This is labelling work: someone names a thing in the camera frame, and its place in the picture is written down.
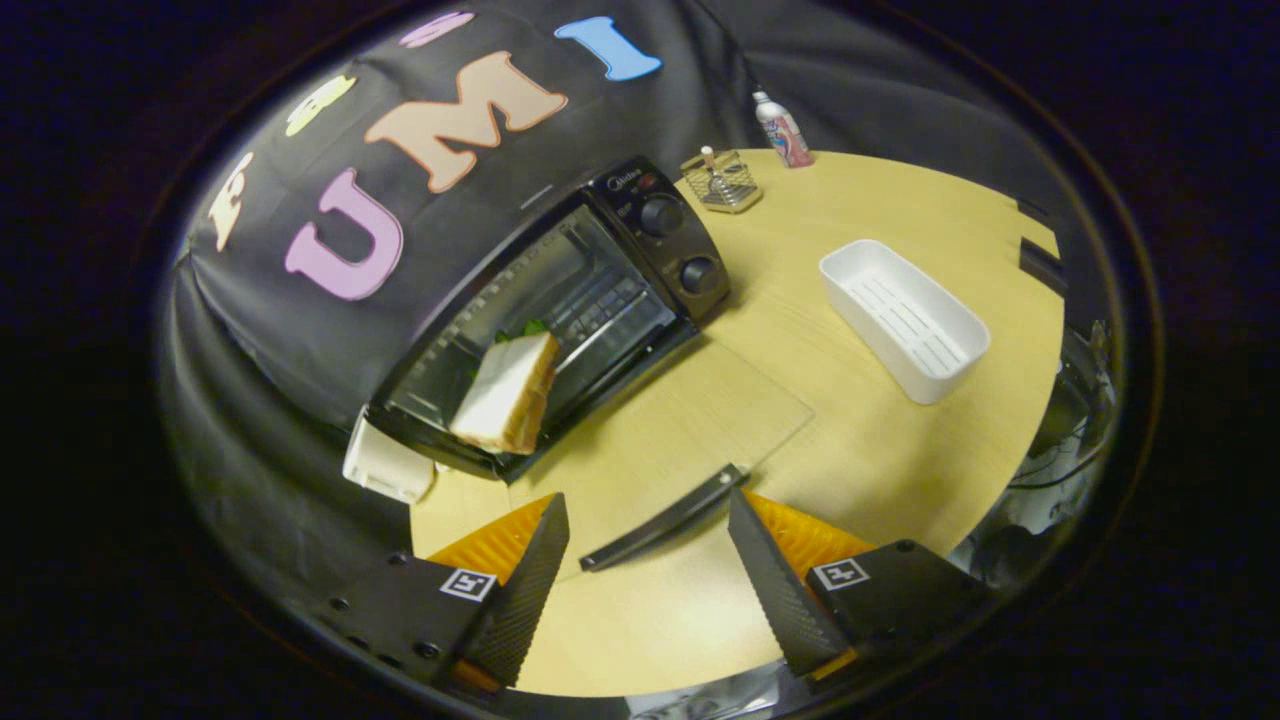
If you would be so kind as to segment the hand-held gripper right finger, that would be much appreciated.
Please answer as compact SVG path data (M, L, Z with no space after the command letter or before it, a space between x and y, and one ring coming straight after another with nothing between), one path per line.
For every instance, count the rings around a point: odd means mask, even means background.
M728 532L786 665L812 683L919 659L993 602L914 539L870 544L762 495L730 496Z

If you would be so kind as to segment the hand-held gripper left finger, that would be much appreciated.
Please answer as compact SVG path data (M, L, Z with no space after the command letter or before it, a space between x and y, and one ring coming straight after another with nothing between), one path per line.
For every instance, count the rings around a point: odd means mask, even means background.
M315 616L417 683L495 694L518 679L568 541L566 498L548 495L426 559L388 553Z

